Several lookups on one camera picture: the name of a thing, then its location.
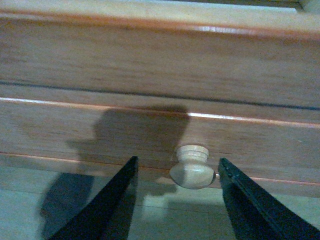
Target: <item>wood grain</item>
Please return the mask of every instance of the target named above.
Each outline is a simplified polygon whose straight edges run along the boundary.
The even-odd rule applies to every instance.
[[[2,84],[320,106],[320,42],[2,20]]]
[[[100,109],[147,109],[150,106],[180,106],[189,115],[220,116],[233,122],[256,122],[269,125],[301,126],[320,123],[320,111],[294,109],[287,107],[272,107],[265,105],[250,105],[241,103],[226,103],[219,101],[201,101],[170,97],[153,97],[139,94],[102,93],[96,91],[54,89],[52,87],[30,87],[17,85],[1,85],[0,102],[26,103],[51,106]]]
[[[144,110],[1,103],[3,153],[170,169],[175,149],[200,144],[250,177],[319,182],[319,128],[192,117],[181,106]]]
[[[17,3],[2,0],[0,2],[3,17],[19,19],[41,18],[54,22],[99,25],[111,22],[112,24],[131,26],[138,24],[154,28],[161,26],[176,30],[296,38],[319,37],[319,16],[271,9],[274,8],[241,9],[210,3],[181,1],[67,0],[56,3],[52,0],[29,0]]]
[[[0,153],[0,166],[14,168],[28,168],[35,170],[46,170],[61,173],[85,174],[90,176],[113,177],[122,167],[121,165],[83,162],[68,159],[45,158],[37,156],[27,156],[18,154]],[[164,185],[174,185],[169,176],[169,171],[164,169],[139,168],[139,179]],[[288,183],[286,181],[274,181],[266,178],[253,178],[261,187],[270,193],[307,196],[320,198],[318,184],[306,184],[305,182]],[[209,186],[210,188],[220,188],[219,176]]]

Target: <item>wooden knob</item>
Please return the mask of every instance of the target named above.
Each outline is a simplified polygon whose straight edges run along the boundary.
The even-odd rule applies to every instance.
[[[179,163],[170,170],[170,176],[176,184],[186,189],[202,189],[213,183],[216,173],[207,165],[208,149],[185,145],[176,151],[176,156]]]

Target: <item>drawer knob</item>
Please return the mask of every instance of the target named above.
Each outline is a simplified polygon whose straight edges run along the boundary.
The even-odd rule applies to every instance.
[[[203,146],[185,145],[176,151],[179,163],[170,170],[172,180],[186,189],[203,189],[216,178],[207,165],[209,151]]]

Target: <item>wooden drawer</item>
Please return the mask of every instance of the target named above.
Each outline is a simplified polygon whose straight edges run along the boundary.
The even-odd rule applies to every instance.
[[[4,9],[0,164],[111,176],[138,155],[142,178],[172,183],[175,150],[198,144],[216,170],[226,157],[271,192],[319,197],[320,18],[213,12]]]

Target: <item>tiled floor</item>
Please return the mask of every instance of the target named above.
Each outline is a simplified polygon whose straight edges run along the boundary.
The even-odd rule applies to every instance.
[[[109,178],[102,177],[0,167],[1,239],[43,239],[76,214],[108,181]],[[320,199],[276,197],[319,227]],[[51,209],[54,218],[48,218]],[[235,240],[235,237],[221,189],[188,190],[140,181],[129,239]]]

